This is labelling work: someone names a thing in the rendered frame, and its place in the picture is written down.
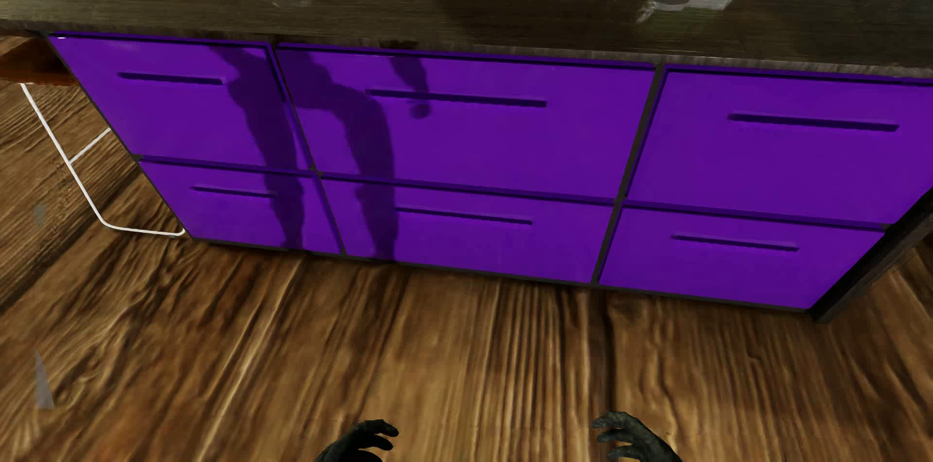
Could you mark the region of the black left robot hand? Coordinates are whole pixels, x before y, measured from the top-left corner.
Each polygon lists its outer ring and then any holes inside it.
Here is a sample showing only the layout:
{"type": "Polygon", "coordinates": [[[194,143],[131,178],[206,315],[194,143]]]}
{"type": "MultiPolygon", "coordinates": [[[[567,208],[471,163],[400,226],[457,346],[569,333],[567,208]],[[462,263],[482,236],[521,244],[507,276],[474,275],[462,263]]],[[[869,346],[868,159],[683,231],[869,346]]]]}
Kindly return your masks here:
{"type": "Polygon", "coordinates": [[[367,449],[391,451],[393,444],[390,438],[398,435],[398,429],[384,420],[366,420],[357,423],[329,444],[313,462],[383,462],[377,454],[368,452],[367,449]]]}

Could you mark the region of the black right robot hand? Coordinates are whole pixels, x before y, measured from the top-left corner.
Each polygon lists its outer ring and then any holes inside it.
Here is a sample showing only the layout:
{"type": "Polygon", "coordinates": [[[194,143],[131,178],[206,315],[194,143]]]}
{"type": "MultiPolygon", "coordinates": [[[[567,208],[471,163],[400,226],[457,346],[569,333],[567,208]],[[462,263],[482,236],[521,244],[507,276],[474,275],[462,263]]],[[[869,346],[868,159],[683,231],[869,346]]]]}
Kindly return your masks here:
{"type": "Polygon", "coordinates": [[[639,462],[683,462],[682,458],[660,436],[637,417],[625,411],[607,411],[595,418],[593,428],[606,428],[597,435],[599,443],[617,442],[607,453],[609,459],[632,458],[639,462]]]}

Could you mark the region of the purple drawer cabinet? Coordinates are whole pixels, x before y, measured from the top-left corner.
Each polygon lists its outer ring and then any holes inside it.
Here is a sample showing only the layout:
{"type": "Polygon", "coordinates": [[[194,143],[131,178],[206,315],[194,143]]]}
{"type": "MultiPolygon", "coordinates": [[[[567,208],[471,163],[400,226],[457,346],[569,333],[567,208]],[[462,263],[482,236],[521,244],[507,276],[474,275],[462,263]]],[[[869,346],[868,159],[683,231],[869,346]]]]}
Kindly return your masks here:
{"type": "Polygon", "coordinates": [[[50,43],[200,240],[804,311],[933,206],[933,78],[50,43]]]}

